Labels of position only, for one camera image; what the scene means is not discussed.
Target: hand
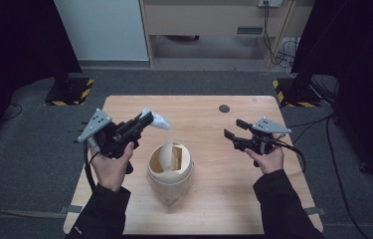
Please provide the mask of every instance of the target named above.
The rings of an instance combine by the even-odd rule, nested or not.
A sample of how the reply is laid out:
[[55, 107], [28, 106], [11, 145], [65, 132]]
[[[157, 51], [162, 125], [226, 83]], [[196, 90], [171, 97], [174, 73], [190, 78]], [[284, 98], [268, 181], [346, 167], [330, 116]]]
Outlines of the hand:
[[108, 158], [100, 153], [95, 156], [92, 165], [101, 186], [115, 192], [120, 189], [126, 175], [127, 164], [133, 156], [133, 148], [134, 143], [130, 142], [119, 159]]
[[260, 165], [263, 173], [270, 173], [283, 168], [284, 153], [281, 146], [275, 145], [274, 150], [266, 155], [259, 155], [248, 148], [245, 148], [245, 153]]

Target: tripod base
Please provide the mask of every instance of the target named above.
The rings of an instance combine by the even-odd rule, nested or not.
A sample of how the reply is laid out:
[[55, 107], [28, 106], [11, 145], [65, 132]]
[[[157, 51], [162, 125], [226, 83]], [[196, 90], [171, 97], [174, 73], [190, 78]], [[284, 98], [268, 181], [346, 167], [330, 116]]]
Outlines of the tripod base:
[[93, 80], [90, 78], [70, 78], [73, 86], [67, 90], [62, 90], [59, 84], [55, 82], [45, 99], [46, 106], [69, 106], [81, 105], [90, 92]]
[[296, 91], [292, 87], [293, 81], [293, 78], [273, 81], [281, 107], [320, 107], [320, 98], [312, 88], [307, 87], [307, 89]]

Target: black sleeve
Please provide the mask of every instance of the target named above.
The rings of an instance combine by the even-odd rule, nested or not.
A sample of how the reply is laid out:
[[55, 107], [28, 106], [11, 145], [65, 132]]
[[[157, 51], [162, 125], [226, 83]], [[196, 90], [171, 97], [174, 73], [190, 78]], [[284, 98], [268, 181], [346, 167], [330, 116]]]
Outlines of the black sleeve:
[[66, 238], [120, 238], [129, 197], [124, 187], [113, 192], [98, 184]]
[[267, 239], [323, 238], [313, 226], [284, 170], [265, 174], [254, 184]]

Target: gray carpet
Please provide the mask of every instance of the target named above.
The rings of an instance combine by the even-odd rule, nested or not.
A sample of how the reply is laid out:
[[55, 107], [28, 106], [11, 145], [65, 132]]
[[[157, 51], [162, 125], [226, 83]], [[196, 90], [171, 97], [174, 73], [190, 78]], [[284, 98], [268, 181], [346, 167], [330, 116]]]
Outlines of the gray carpet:
[[[82, 121], [102, 108], [111, 95], [275, 96], [272, 80], [284, 73], [99, 71], [82, 106], [45, 107], [53, 84], [45, 79], [15, 92], [0, 123], [0, 210], [58, 213], [71, 203], [83, 166], [83, 150], [73, 143]], [[331, 108], [282, 108], [287, 126], [320, 120]], [[297, 139], [305, 126], [293, 128]], [[326, 120], [315, 124], [294, 144], [306, 158], [306, 180], [321, 216], [324, 236], [362, 238], [343, 203], [326, 137]], [[373, 175], [359, 171], [360, 160], [339, 125], [329, 124], [331, 143], [349, 207], [361, 229], [373, 238]], [[64, 218], [0, 217], [0, 238], [63, 238]]]

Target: power outlet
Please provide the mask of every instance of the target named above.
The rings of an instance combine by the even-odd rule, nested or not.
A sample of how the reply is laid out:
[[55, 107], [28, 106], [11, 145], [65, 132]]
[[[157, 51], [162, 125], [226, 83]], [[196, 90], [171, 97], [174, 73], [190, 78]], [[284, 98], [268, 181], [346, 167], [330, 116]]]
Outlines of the power outlet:
[[282, 0], [260, 0], [260, 3], [258, 4], [259, 7], [269, 7], [272, 8], [278, 8], [282, 4]]

